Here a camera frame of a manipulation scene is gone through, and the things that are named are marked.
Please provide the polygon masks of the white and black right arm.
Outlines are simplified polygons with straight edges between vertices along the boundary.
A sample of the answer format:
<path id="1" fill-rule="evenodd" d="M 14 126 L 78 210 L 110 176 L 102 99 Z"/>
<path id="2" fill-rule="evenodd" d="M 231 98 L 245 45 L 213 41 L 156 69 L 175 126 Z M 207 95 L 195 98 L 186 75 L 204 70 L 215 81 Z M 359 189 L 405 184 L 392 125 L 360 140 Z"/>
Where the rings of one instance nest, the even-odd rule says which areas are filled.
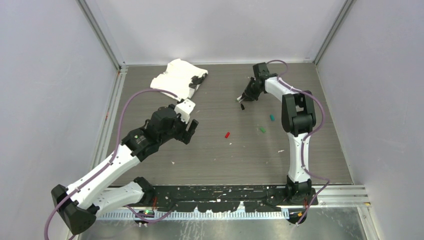
<path id="1" fill-rule="evenodd" d="M 309 171 L 309 142 L 313 133 L 319 130 L 315 103 L 319 101 L 310 91 L 297 89 L 286 83 L 281 74 L 271 73 L 268 64 L 253 65 L 253 76 L 236 101 L 243 103 L 258 101 L 261 94 L 270 94 L 281 102 L 281 126 L 287 135 L 289 147 L 289 170 L 284 188 L 276 192 L 267 191 L 266 203 L 272 206 L 281 203 L 293 205 L 312 204 L 317 196 L 313 192 L 312 173 Z M 201 121 L 201 136 L 193 143 L 199 151 L 199 159 L 207 157 L 239 157 L 265 161 L 271 158 L 270 141 L 256 134 L 249 127 L 253 121 L 254 108 L 248 111 L 224 110 L 227 102 L 222 94 L 215 94 L 212 100 L 202 104 L 206 119 Z"/>

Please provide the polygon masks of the white crumpled cloth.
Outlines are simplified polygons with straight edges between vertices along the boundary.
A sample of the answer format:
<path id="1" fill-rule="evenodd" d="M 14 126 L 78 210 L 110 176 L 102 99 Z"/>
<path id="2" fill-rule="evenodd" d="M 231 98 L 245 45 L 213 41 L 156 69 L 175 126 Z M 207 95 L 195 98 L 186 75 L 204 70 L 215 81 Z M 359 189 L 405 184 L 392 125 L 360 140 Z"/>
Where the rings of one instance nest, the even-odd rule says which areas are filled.
<path id="1" fill-rule="evenodd" d="M 177 101 L 191 99 L 208 74 L 206 69 L 178 58 L 167 64 L 166 70 L 151 81 L 150 87 L 167 91 L 164 94 Z"/>

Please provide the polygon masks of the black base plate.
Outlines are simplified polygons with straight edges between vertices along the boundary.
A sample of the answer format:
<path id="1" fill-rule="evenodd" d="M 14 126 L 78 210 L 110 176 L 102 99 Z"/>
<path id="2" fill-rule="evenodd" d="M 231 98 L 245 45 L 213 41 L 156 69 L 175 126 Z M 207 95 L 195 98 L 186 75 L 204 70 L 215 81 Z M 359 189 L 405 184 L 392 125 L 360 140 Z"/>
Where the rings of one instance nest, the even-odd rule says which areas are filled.
<path id="1" fill-rule="evenodd" d="M 132 207 L 154 207 L 161 212 L 170 210 L 180 213 L 235 212 L 245 209 L 247 213 L 279 212 L 283 207 L 305 209 L 312 202 L 316 190 L 309 195 L 289 197 L 285 185 L 156 185 L 141 202 Z"/>

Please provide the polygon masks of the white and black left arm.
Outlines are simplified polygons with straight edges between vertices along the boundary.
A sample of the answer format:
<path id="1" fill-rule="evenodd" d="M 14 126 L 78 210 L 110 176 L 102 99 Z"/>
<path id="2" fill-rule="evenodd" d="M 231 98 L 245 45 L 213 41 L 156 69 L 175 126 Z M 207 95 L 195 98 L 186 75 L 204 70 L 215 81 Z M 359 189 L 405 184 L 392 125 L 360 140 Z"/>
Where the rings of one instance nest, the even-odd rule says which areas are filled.
<path id="1" fill-rule="evenodd" d="M 153 202 L 156 191 L 143 177 L 114 190 L 106 189 L 169 140 L 187 145 L 199 124 L 190 119 L 195 106 L 186 99 L 177 105 L 160 107 L 144 126 L 131 130 L 119 141 L 117 150 L 89 173 L 68 186 L 59 184 L 51 190 L 56 211 L 73 235 L 88 230 L 105 213 L 131 204 L 147 207 Z"/>

